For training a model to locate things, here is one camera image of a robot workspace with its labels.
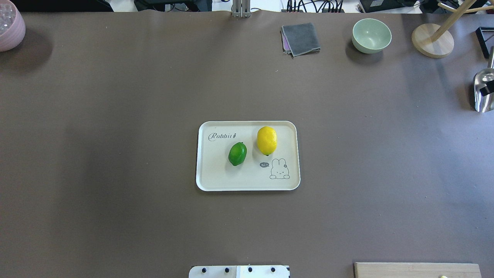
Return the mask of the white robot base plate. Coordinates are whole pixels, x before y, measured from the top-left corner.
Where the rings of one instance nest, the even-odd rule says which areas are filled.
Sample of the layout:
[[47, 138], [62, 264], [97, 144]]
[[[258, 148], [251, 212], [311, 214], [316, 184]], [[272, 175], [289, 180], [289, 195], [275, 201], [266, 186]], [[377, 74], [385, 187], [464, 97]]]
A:
[[290, 278], [289, 266], [282, 264], [244, 264], [194, 266], [189, 278]]

